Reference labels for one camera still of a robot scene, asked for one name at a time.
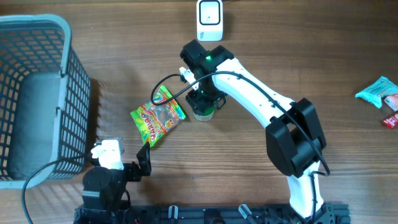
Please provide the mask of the green lid jar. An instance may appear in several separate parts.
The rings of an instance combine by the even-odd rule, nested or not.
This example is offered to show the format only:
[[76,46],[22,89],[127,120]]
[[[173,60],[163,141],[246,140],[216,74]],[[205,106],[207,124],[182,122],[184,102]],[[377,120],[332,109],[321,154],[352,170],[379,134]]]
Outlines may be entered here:
[[214,106],[206,108],[204,110],[204,112],[201,112],[199,110],[196,110],[196,111],[193,112],[194,117],[197,120],[203,121],[203,122],[209,121],[213,117],[214,113],[215,113],[215,107]]

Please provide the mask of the green gummy worms bag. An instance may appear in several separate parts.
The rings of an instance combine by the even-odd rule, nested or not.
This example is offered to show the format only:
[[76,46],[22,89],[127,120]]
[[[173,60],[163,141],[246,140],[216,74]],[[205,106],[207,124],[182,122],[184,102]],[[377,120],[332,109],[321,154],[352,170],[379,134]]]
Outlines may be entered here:
[[142,142],[148,142],[150,147],[186,118],[175,100],[160,106],[150,101],[132,111],[130,115],[141,134]]

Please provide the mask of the light blue tissue pack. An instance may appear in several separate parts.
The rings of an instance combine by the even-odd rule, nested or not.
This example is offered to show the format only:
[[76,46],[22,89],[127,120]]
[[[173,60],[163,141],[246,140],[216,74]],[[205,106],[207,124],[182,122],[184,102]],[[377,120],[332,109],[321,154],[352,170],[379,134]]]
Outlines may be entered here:
[[397,94],[397,85],[388,78],[381,76],[372,85],[355,94],[355,97],[362,98],[380,109],[382,107],[382,99],[393,94]]

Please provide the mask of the red white small carton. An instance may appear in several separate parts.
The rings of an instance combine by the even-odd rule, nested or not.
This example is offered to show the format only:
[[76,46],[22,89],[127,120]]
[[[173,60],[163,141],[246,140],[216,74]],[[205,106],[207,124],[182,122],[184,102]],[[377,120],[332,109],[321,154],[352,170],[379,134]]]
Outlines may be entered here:
[[384,98],[384,102],[393,110],[397,111],[398,110],[398,94],[393,94],[386,96]]

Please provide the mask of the red snack packet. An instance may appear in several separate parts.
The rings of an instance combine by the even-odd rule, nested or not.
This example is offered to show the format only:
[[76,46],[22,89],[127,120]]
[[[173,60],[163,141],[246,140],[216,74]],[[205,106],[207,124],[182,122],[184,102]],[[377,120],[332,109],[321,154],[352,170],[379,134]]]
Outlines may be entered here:
[[384,119],[382,121],[383,125],[388,127],[389,129],[394,129],[398,124],[398,112],[392,114],[390,117]]

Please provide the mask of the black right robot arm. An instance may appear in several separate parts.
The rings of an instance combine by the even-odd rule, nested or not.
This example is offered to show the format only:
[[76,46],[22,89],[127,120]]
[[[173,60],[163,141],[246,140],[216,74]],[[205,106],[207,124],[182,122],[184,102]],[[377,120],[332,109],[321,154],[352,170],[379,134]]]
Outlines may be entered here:
[[221,45],[206,50],[193,40],[183,46],[180,57],[187,65],[180,74],[193,88],[186,101],[196,119],[210,120],[227,96],[247,109],[265,129],[269,159],[287,177],[290,206],[314,223],[324,204],[318,178],[330,175],[329,168],[318,170],[326,166],[322,155],[326,139],[315,106],[305,98],[294,101],[272,90]]

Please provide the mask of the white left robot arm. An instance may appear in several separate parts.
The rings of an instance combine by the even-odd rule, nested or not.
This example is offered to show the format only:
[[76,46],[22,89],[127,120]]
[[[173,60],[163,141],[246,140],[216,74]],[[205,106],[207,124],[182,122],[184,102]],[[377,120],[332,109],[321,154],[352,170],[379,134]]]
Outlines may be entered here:
[[75,223],[137,223],[126,185],[151,175],[149,142],[136,157],[137,163],[124,163],[121,169],[95,166],[84,175],[83,205],[75,210]]

